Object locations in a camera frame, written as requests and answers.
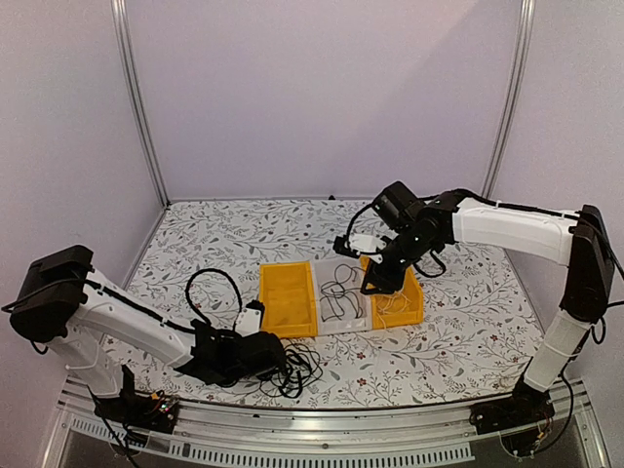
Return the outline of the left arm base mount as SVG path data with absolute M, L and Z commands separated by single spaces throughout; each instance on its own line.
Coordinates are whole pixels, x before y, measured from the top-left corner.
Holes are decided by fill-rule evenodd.
M 133 372 L 125 365 L 121 366 L 121 372 L 122 387 L 117 396 L 94 396 L 95 414 L 124 427 L 172 434 L 179 413 L 179 397 L 162 390 L 140 394 L 136 391 Z

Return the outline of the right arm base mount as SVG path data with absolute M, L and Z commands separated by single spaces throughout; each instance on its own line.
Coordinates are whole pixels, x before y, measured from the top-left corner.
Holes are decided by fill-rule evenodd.
M 510 396 L 472 405 L 469 423 L 479 435 L 530 425 L 529 429 L 512 432 L 501 439 L 510 455 L 529 457 L 535 455 L 545 441 L 554 415 L 549 391 L 540 392 L 526 384 L 523 372 Z

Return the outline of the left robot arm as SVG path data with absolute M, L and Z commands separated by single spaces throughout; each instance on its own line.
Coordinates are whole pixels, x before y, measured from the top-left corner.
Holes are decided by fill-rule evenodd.
M 286 351 L 273 333 L 241 335 L 207 319 L 188 325 L 118 288 L 92 265 L 93 252 L 75 245 L 34 260 L 16 300 L 3 306 L 21 337 L 63 357 L 125 423 L 145 413 L 141 396 L 123 386 L 124 373 L 95 332 L 108 334 L 205 384 L 228 386 L 254 375 L 284 371 Z

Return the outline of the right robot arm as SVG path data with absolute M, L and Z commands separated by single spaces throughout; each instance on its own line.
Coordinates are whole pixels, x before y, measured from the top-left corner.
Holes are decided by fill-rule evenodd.
M 385 187 L 367 205 L 394 232 L 378 238 L 348 228 L 333 241 L 337 254 L 369 260 L 361 292 L 402 289 L 406 271 L 445 246 L 484 244 L 548 259 L 567 269 L 560 310 L 504 405 L 504 416 L 524 425 L 569 361 L 581 351 L 591 327 L 604 319 L 614 275 L 623 268 L 608 240 L 600 210 L 576 212 L 492 201 L 458 188 L 419 198 L 402 182 Z

